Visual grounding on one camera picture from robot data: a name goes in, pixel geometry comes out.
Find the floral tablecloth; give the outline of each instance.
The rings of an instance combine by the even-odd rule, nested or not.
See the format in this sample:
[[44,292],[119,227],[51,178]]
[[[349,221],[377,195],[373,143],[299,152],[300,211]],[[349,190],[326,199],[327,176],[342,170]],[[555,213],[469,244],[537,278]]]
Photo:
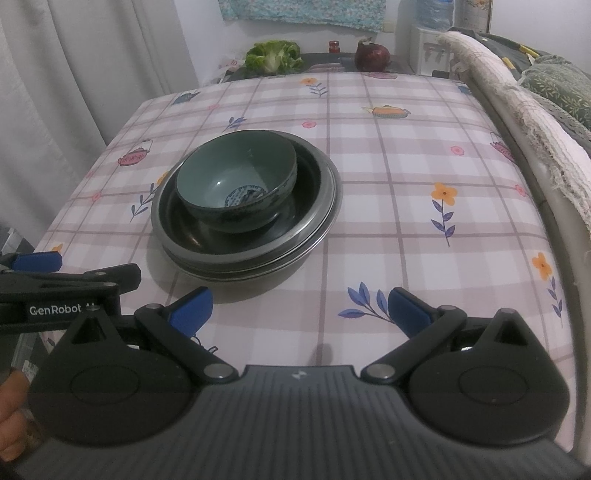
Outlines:
[[[141,105],[64,205],[38,249],[63,271],[137,263],[124,313],[169,304],[203,284],[171,264],[150,207],[167,170],[224,133],[263,128],[326,152],[343,180],[327,238],[296,268],[212,285],[196,337],[246,364],[361,367],[406,340],[385,298],[403,286],[472,316],[517,309],[558,365],[571,406],[558,436],[573,444],[575,371],[569,315],[524,179],[466,85],[395,74],[322,73],[241,80]],[[49,345],[58,333],[44,335]]]

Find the white wall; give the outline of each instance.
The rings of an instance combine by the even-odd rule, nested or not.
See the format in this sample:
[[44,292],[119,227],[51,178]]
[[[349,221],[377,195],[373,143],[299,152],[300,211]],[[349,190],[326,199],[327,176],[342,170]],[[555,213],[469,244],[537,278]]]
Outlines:
[[211,78],[219,60],[236,50],[247,51],[266,38],[294,40],[303,53],[328,51],[330,40],[339,40],[343,52],[355,51],[357,42],[373,35],[390,53],[408,54],[414,0],[387,0],[385,21],[394,22],[394,33],[367,33],[329,25],[300,25],[272,21],[224,22],[217,0],[174,0],[189,54],[200,83]]
[[491,33],[556,53],[591,73],[590,0],[493,0]]

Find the lettuce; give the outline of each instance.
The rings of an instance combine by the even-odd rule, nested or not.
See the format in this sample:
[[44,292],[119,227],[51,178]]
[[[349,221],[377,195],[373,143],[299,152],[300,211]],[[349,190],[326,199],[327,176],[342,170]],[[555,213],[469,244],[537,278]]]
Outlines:
[[297,43],[287,40],[269,40],[255,43],[246,54],[244,66],[254,73],[286,74],[301,69],[303,60]]

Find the gray curtain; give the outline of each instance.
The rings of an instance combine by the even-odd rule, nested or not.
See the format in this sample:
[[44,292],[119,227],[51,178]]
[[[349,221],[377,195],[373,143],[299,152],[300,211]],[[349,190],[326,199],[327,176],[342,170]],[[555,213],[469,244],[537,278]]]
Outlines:
[[173,0],[2,0],[0,56],[0,222],[32,244],[143,101],[197,87]]

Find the stack of metal basins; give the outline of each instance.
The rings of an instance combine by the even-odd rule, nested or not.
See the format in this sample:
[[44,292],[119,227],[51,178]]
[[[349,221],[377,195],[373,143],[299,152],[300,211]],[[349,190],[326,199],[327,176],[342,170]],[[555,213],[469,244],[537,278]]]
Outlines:
[[277,132],[297,153],[297,181],[276,220],[258,230],[213,230],[184,207],[176,178],[184,159],[160,184],[152,227],[183,271],[208,281],[239,281],[282,270],[307,255],[335,222],[342,201],[339,173],[326,154],[295,135]]

